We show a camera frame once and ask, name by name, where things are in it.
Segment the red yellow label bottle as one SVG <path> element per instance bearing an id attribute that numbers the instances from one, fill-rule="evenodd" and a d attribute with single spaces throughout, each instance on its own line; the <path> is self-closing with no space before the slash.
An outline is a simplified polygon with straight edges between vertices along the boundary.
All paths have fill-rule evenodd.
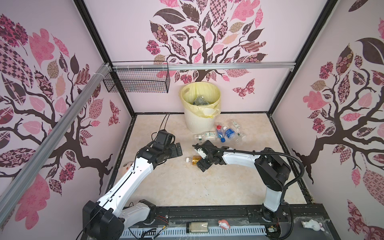
<path id="1" fill-rule="evenodd" d="M 201 156 L 192 156 L 192 157 L 187 157 L 186 162 L 189 164 L 192 164 L 193 166 L 197 166 L 197 163 L 202 159 Z"/>

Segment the small clear green label bottle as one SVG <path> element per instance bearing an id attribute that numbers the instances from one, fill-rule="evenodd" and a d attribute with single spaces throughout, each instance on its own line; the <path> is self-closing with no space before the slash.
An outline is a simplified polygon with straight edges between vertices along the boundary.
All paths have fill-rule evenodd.
<path id="1" fill-rule="evenodd" d="M 231 123 L 236 130 L 239 130 L 241 128 L 241 126 L 239 125 L 239 123 L 236 120 L 231 120 Z"/>

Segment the blue label bottle white cap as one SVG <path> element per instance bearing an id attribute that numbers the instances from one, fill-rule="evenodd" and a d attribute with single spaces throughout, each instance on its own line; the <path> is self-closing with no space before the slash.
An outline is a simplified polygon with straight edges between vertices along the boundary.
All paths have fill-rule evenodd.
<path id="1" fill-rule="evenodd" d="M 205 99 L 204 96 L 197 96 L 196 99 L 193 102 L 193 105 L 195 105 L 195 106 L 206 106 L 206 105 L 210 105 L 210 103 Z"/>

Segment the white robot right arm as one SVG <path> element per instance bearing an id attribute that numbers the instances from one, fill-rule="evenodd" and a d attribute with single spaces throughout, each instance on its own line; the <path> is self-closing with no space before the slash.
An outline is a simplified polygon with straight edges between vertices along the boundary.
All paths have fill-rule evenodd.
<path id="1" fill-rule="evenodd" d="M 275 213 L 283 203 L 285 193 L 293 181 L 288 181 L 292 169 L 281 158 L 283 153 L 277 153 L 271 148 L 264 148 L 260 152 L 236 150 L 229 147 L 218 148 L 210 141 L 193 145 L 195 151 L 202 158 L 198 168 L 205 172 L 212 165 L 239 165 L 256 169 L 266 186 L 263 211 Z"/>

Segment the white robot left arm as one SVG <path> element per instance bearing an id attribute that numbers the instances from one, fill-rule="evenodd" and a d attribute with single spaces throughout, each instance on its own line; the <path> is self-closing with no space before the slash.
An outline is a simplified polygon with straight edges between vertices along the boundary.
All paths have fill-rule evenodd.
<path id="1" fill-rule="evenodd" d="M 166 130 L 158 131 L 155 139 L 137 152 L 124 176 L 99 200 L 85 204 L 83 234 L 95 240 L 118 240 L 126 229 L 148 218 L 153 204 L 144 201 L 130 208 L 125 205 L 158 165 L 182 156 L 181 146 L 175 140 Z"/>

